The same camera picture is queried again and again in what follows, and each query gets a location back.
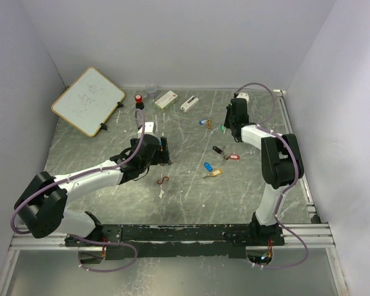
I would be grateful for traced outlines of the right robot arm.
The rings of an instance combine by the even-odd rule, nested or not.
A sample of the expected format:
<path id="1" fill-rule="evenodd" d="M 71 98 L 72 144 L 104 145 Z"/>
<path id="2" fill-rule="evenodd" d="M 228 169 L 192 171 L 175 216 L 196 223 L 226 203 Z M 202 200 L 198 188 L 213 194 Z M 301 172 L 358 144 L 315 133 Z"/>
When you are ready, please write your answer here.
<path id="1" fill-rule="evenodd" d="M 252 218 L 250 240 L 263 245 L 278 232 L 278 214 L 285 194 L 303 177 L 304 166 L 296 135 L 279 134 L 249 120 L 247 100 L 233 98 L 226 107 L 224 126 L 236 142 L 261 151 L 261 173 L 265 190 Z"/>

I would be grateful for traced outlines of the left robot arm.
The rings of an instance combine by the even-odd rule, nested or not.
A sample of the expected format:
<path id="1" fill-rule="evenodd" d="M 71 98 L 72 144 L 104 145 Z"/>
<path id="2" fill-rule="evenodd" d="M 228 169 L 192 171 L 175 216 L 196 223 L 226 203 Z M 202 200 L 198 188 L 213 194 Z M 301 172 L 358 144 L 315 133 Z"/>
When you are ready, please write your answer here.
<path id="1" fill-rule="evenodd" d="M 130 143 L 120 154 L 85 170 L 57 176 L 38 173 L 16 201 L 14 217 L 36 239 L 57 231 L 76 235 L 89 246 L 99 244 L 102 223 L 91 212 L 68 209 L 68 203 L 106 187 L 137 181 L 151 166 L 171 163 L 165 137 L 146 134 Z"/>

